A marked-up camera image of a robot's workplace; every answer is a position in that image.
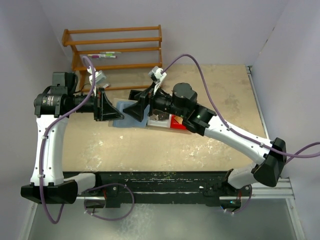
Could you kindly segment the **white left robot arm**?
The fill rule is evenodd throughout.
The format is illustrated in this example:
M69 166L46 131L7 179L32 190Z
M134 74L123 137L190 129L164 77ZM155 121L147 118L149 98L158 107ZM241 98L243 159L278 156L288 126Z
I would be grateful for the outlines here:
M95 95L77 95L73 72L54 72L52 84L33 102L38 130L36 160L30 183L20 189L23 198L40 204L73 204L79 194L96 184L93 173L63 174L63 141L70 111L92 113L97 122L124 119L103 88Z

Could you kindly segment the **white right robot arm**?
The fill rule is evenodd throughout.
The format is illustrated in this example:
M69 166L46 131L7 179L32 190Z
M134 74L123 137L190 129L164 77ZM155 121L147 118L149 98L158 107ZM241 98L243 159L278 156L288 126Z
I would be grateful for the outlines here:
M234 189L260 183L275 187L287 161L282 154L286 143L280 138L271 141L247 132L233 124L226 126L216 112L197 102L198 94L188 83L177 83L172 94L156 91L154 85L136 95L137 102L123 112L141 122L145 108L159 110L182 118L182 125L195 134L218 140L241 152L252 164L231 169L224 184Z

